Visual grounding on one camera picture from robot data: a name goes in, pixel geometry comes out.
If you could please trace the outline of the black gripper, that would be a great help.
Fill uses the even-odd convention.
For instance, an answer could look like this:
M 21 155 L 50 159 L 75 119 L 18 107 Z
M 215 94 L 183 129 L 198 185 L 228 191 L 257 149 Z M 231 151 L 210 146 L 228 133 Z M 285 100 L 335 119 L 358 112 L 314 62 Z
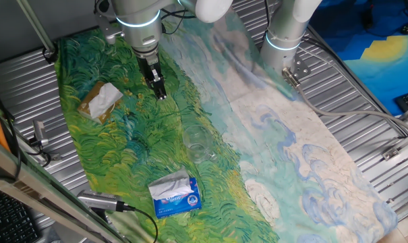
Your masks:
M 136 58 L 138 60 L 140 72 L 143 75 L 148 88 L 154 92 L 157 99 L 166 99 L 167 94 L 164 85 L 164 78 L 161 74 L 158 51 L 138 53 Z

